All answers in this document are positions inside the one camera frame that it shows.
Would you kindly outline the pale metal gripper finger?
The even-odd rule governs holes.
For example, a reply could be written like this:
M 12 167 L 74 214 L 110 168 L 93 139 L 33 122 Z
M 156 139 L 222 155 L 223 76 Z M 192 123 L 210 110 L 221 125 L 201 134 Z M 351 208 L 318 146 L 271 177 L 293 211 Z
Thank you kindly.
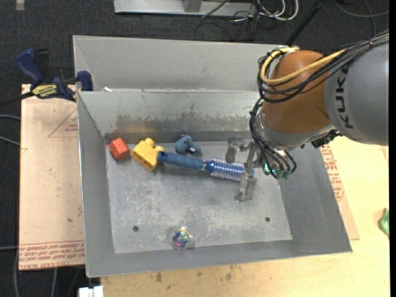
M 246 151 L 249 148 L 249 142 L 242 137 L 229 137 L 227 139 L 228 147 L 225 154 L 227 163 L 234 163 L 237 152 Z
M 253 197 L 254 189 L 257 183 L 257 178 L 253 168 L 246 168 L 239 180 L 239 191 L 234 196 L 235 202 L 243 202 L 245 200 L 251 200 Z

